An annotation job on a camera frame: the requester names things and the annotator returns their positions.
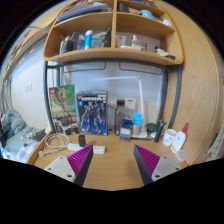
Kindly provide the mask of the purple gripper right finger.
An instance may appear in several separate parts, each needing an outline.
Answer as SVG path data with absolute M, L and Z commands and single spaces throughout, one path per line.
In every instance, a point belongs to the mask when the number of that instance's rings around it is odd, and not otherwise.
M 139 145 L 134 145 L 134 156 L 144 185 L 181 170 L 168 156 L 160 157 Z

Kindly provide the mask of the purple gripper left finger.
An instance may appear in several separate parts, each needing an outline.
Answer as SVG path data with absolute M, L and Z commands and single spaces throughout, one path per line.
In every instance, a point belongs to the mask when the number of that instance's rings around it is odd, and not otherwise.
M 59 156 L 45 168 L 45 171 L 82 186 L 92 157 L 93 146 L 89 145 L 68 157 Z

